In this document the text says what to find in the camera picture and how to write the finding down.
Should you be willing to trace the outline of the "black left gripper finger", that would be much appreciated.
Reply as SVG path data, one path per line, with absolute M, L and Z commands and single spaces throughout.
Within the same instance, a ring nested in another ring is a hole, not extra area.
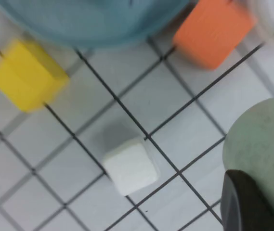
M 274 231 L 274 210 L 244 171 L 225 172 L 220 210 L 225 231 Z

